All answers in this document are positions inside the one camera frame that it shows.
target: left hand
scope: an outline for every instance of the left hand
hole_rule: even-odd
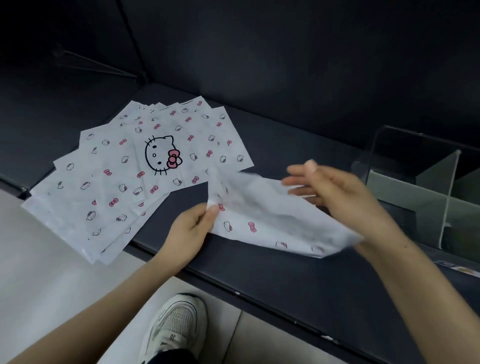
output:
[[[202,203],[182,212],[173,222],[162,248],[152,259],[177,274],[199,252],[205,236],[212,229],[219,213],[218,205],[206,210]]]

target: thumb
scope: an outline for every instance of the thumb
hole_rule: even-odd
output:
[[[319,170],[317,163],[313,159],[306,161],[304,166],[307,181],[325,201],[340,197],[343,194],[340,187],[335,185]]]
[[[213,227],[213,223],[215,222],[216,216],[220,212],[220,208],[218,205],[210,206],[207,211],[202,216],[202,219],[195,227],[195,230],[198,231],[199,234],[205,236]]]

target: dark gray table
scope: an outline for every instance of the dark gray table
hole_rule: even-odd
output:
[[[169,104],[193,97],[156,84],[133,96],[145,104]],[[208,102],[212,107],[219,106]],[[263,177],[281,179],[289,164],[310,158],[350,170],[351,163],[362,152],[273,120],[228,106],[226,109],[255,164],[247,171]],[[150,253],[158,251],[174,218],[206,201],[207,196],[206,183],[171,193],[135,236],[137,248]],[[244,305],[247,311],[260,308],[254,314],[266,321],[282,320],[282,328],[287,331],[292,332],[295,326],[302,328],[297,336],[347,362],[369,358],[422,363],[377,275],[351,249],[315,259],[210,235],[186,273],[228,292],[231,297],[227,294],[223,298],[235,305],[242,305],[239,300],[248,303],[250,306]],[[332,348],[335,344],[321,335],[330,336],[344,350]]]
[[[52,160],[75,148],[80,130],[108,122],[131,99],[170,104],[194,97],[158,84],[132,95],[134,80],[97,73],[66,71],[52,79],[1,72],[0,177],[16,187],[32,187]],[[235,108],[227,111],[255,163],[249,171],[264,177],[281,179],[287,165],[309,158],[350,170],[362,152]],[[150,259],[174,218],[206,200],[206,183],[171,193],[126,251]],[[433,260],[468,267],[465,259],[421,248]],[[478,313],[477,278],[441,270]],[[375,272],[352,249],[315,259],[208,235],[179,277],[348,363],[423,363]]]

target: white sneaker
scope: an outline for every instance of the white sneaker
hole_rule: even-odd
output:
[[[207,309],[188,293],[170,298],[155,314],[145,333],[138,363],[147,364],[158,352],[188,349],[198,359],[207,332]]]

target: right hand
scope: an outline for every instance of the right hand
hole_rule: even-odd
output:
[[[289,190],[289,194],[313,195],[305,199],[316,206],[327,207],[332,217],[367,242],[382,244],[392,240],[393,234],[403,236],[395,221],[354,174],[318,166],[313,160],[289,166],[287,172],[291,176],[282,180],[284,186],[303,186]]]

